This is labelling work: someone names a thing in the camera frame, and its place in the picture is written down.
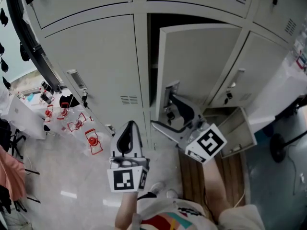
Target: locker handle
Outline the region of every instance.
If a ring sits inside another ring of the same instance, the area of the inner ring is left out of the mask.
[[[233,89],[234,87],[236,87],[239,79],[243,76],[243,73],[245,72],[245,69],[240,68],[238,69],[238,71],[236,72],[234,78],[232,79],[231,83],[228,85],[227,90]]]
[[[67,73],[71,75],[72,79],[78,85],[80,90],[86,90],[87,89],[83,80],[81,79],[81,77],[80,77],[80,75],[79,75],[79,73],[77,72],[76,69],[68,70]]]

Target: wall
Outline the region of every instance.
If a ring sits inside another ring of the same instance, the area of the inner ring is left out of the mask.
[[[36,70],[36,67],[31,60],[25,62],[21,58],[20,40],[12,24],[6,0],[0,2],[0,9],[1,8],[3,8],[5,15],[9,18],[9,22],[6,26],[0,23],[0,43],[5,48],[2,58],[8,64],[9,70],[7,72],[0,70],[0,74],[8,82],[12,82]]]

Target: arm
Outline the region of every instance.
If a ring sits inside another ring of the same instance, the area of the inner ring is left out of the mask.
[[[225,185],[214,158],[203,165],[203,174],[208,207],[218,220],[220,214],[231,206],[227,201]]]
[[[137,201],[138,192],[123,194],[115,219],[115,228],[117,230],[126,230],[130,226],[133,214],[136,213]]]

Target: black bag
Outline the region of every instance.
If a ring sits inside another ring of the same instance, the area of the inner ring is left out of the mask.
[[[3,54],[4,54],[4,47],[0,43],[0,56],[2,56]]]
[[[24,49],[24,46],[20,43],[20,55],[23,61],[28,61],[30,59],[28,53]]]
[[[71,94],[68,96],[62,95],[61,98],[59,99],[59,105],[62,106],[62,103],[70,103],[69,107],[75,107],[77,105],[80,105],[80,103],[77,101],[77,99]]]
[[[5,61],[2,59],[2,57],[1,57],[0,64],[1,64],[2,71],[7,72],[9,70],[8,64],[5,63]]]
[[[0,12],[0,21],[1,21],[1,24],[4,25],[4,26],[6,26],[7,23],[9,22],[9,18],[6,17],[3,9],[1,9],[1,12]]]
[[[3,81],[3,83],[4,83],[4,86],[5,86],[8,90],[10,90],[11,84],[10,84],[9,82],[7,82],[6,79],[5,79],[4,77],[2,77],[2,81]]]

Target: pink clothing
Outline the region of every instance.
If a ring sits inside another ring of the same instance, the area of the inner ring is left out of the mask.
[[[0,146],[0,185],[9,190],[12,201],[17,201],[26,195],[24,177],[24,164]]]

